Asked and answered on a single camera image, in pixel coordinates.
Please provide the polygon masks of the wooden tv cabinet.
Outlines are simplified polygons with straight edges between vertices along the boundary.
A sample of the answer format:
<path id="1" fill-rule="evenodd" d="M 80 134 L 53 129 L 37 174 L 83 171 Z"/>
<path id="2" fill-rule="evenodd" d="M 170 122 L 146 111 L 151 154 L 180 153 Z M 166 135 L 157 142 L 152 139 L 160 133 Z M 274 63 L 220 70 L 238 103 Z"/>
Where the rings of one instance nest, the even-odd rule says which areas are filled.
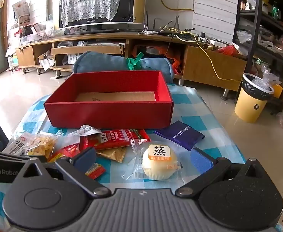
<path id="1" fill-rule="evenodd" d="M 39 56 L 51 52 L 55 64 L 51 68 L 59 77 L 61 72 L 72 72 L 72 64 L 63 64 L 68 54 L 95 51 L 110 55 L 134 58 L 140 52 L 146 55 L 162 55 L 163 46 L 175 46 L 181 51 L 182 74 L 175 75 L 179 83 L 193 81 L 227 90 L 237 91 L 246 68 L 246 59 L 217 52 L 216 47 L 205 43 L 187 43 L 177 37 L 146 35 L 136 32 L 68 35 L 29 43 L 17 48 L 16 55 L 22 69 L 42 69 Z"/>

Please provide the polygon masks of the yellow trash bin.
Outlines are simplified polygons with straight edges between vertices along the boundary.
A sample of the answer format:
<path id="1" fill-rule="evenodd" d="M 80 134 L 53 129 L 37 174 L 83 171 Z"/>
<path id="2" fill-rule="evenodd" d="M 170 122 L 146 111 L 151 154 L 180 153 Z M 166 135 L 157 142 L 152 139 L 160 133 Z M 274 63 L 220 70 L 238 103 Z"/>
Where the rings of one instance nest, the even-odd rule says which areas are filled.
<path id="1" fill-rule="evenodd" d="M 244 73 L 242 76 L 241 90 L 234 112 L 247 123 L 256 122 L 275 92 L 271 86 L 262 84 L 263 80 L 253 74 Z"/>

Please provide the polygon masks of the red cardboard box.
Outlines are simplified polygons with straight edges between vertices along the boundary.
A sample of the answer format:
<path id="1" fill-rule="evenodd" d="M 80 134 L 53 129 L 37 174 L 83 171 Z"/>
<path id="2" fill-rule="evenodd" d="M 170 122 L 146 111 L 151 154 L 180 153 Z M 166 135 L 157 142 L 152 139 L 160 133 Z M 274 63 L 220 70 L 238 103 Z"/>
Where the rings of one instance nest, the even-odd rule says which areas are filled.
<path id="1" fill-rule="evenodd" d="M 74 73 L 44 103 L 53 127 L 160 129 L 173 100 L 160 71 Z"/>

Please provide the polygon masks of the steamed cake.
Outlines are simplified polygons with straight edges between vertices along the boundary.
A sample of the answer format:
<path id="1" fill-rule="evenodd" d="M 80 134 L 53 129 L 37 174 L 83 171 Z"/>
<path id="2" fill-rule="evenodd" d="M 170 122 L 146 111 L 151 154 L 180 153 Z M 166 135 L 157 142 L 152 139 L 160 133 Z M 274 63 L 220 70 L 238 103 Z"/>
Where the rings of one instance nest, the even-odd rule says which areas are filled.
<path id="1" fill-rule="evenodd" d="M 168 140 L 132 139 L 133 157 L 122 178 L 128 180 L 175 181 L 186 183 L 189 152 Z"/>

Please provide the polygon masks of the gold foil snack packet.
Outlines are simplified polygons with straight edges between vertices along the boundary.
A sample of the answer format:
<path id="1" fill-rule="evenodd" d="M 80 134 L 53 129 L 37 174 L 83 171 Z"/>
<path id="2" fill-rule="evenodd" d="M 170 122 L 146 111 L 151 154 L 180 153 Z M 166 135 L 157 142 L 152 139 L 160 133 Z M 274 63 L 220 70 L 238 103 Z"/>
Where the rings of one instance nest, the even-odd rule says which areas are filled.
<path id="1" fill-rule="evenodd" d="M 122 163 L 126 154 L 126 147 L 112 148 L 97 151 L 97 155 L 103 158 Z"/>

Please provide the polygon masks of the orange plastic bag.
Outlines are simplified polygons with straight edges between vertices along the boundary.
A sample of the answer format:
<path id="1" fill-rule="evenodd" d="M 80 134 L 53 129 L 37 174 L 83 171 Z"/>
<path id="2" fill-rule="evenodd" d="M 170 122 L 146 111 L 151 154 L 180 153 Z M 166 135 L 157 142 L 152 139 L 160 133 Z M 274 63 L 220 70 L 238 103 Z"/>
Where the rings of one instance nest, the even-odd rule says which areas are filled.
<path id="1" fill-rule="evenodd" d="M 162 54 L 171 63 L 173 73 L 175 75 L 181 75 L 182 74 L 181 51 L 172 45 L 163 46 Z"/>

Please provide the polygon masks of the black wifi router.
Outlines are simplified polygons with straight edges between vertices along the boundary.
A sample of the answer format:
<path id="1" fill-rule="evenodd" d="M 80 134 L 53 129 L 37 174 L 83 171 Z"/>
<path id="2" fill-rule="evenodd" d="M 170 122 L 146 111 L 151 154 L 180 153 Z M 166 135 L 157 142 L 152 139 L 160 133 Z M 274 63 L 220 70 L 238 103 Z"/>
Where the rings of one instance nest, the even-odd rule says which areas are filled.
<path id="1" fill-rule="evenodd" d="M 175 20 L 171 20 L 163 26 L 159 26 L 157 24 L 157 17 L 153 18 L 153 23 L 149 23 L 148 12 L 146 12 L 146 22 L 144 23 L 144 29 L 141 31 L 142 34 L 146 35 L 165 35 L 165 36 L 173 36 L 173 35 L 183 35 L 183 34 L 191 34 L 195 28 L 186 28 L 182 30 L 179 25 L 179 15 L 175 17 Z"/>

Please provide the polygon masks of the black metal shelf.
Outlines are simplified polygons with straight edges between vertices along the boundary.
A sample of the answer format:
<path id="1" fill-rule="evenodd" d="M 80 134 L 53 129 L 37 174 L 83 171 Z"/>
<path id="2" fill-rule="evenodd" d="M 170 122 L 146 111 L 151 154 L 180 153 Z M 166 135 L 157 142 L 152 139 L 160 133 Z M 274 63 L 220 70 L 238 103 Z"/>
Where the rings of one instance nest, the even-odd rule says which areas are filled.
<path id="1" fill-rule="evenodd" d="M 246 72 L 258 72 L 264 62 L 279 77 L 282 92 L 269 104 L 274 114 L 283 110 L 283 0 L 238 0 L 233 40 L 244 48 Z"/>

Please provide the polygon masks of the small red candy packet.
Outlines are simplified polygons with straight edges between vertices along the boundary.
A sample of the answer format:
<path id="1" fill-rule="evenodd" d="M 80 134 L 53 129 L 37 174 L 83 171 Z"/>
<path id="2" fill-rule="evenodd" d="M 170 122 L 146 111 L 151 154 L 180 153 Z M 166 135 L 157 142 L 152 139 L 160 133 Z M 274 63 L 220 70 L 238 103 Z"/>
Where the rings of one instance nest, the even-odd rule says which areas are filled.
<path id="1" fill-rule="evenodd" d="M 98 163 L 94 163 L 85 173 L 85 175 L 87 177 L 89 177 L 90 179 L 97 179 L 98 177 L 100 177 L 101 175 L 103 175 L 106 172 L 105 168 Z"/>

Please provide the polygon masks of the blue rolled cushion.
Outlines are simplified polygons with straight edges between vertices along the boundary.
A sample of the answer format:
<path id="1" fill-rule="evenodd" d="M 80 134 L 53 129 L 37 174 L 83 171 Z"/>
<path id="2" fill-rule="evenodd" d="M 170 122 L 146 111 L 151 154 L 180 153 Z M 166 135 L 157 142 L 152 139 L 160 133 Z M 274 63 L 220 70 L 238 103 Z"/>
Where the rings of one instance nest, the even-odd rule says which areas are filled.
<path id="1" fill-rule="evenodd" d="M 167 83 L 173 82 L 174 73 L 167 58 L 145 58 L 143 53 L 135 58 L 125 58 L 87 51 L 73 65 L 73 73 L 138 70 L 160 71 Z"/>

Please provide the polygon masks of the red spicy strip packet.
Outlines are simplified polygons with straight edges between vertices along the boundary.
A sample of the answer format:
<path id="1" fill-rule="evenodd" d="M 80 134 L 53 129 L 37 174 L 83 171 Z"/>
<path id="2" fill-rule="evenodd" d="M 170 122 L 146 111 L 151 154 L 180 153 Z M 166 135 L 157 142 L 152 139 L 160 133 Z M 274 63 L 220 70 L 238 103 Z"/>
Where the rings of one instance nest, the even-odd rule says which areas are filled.
<path id="1" fill-rule="evenodd" d="M 131 139 L 146 139 L 150 137 L 143 129 L 114 129 L 103 131 L 101 134 L 81 136 L 79 142 L 80 150 L 88 147 L 95 150 L 106 150 L 130 146 Z"/>

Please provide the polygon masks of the yellow chips clear bag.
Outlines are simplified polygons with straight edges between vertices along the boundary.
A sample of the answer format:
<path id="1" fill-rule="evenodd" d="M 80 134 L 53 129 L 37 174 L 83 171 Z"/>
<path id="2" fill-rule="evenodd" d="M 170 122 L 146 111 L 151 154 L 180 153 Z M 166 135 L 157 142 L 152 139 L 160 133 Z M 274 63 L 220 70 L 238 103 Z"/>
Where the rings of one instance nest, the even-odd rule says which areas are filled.
<path id="1" fill-rule="evenodd" d="M 55 148 L 56 141 L 63 134 L 62 130 L 57 131 L 56 134 L 41 131 L 24 147 L 24 154 L 26 156 L 45 156 L 46 159 L 49 159 Z"/>

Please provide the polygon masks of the blue checkered tablecloth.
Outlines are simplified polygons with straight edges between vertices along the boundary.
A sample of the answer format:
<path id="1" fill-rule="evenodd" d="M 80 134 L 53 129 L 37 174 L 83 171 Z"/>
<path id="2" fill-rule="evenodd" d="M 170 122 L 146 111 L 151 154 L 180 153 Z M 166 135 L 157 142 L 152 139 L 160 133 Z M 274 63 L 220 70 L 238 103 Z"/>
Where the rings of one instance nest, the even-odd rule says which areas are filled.
<path id="1" fill-rule="evenodd" d="M 233 163 L 245 162 L 245 158 L 237 145 L 230 139 L 227 131 L 217 121 L 196 89 L 171 84 L 168 87 L 174 101 L 172 122 L 181 121 L 204 134 L 205 138 L 198 142 L 198 148 L 214 158 L 226 157 Z M 14 136 L 24 131 L 30 134 L 37 134 L 40 131 L 51 134 L 57 133 L 58 129 L 51 125 L 44 109 L 44 102 L 47 99 L 48 96 L 41 97 L 27 110 L 15 130 Z M 98 158 L 97 162 L 106 170 L 103 175 L 98 177 L 99 183 L 107 186 L 111 191 L 116 188 L 170 188 L 172 191 L 175 191 L 183 183 L 195 179 L 200 174 L 192 165 L 189 152 L 181 148 L 178 151 L 178 158 L 183 165 L 182 179 L 173 175 L 166 181 L 134 179 L 133 177 L 125 180 L 122 176 L 125 170 L 133 170 L 133 158 L 132 148 L 127 150 L 122 163 Z"/>

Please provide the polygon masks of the white latiao snack packet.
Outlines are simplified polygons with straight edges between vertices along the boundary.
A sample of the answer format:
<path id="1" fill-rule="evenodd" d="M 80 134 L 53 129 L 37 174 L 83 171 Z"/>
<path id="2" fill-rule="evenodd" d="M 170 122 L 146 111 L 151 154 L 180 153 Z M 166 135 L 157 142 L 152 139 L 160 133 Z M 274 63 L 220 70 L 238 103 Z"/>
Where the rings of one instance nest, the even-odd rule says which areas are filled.
<path id="1" fill-rule="evenodd" d="M 26 148 L 33 142 L 34 135 L 28 132 L 21 133 L 19 136 L 13 138 L 2 152 L 16 156 L 23 156 L 26 154 Z"/>

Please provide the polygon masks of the dark blue wafer biscuit packet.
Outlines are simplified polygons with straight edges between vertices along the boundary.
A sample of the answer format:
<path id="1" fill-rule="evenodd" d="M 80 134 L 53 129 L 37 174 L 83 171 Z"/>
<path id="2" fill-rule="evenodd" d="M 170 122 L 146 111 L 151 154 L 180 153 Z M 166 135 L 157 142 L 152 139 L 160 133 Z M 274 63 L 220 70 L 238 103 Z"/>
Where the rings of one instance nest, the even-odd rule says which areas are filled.
<path id="1" fill-rule="evenodd" d="M 199 141 L 205 138 L 201 132 L 180 121 L 176 121 L 168 127 L 157 129 L 154 133 L 173 141 L 188 151 L 191 151 Z"/>

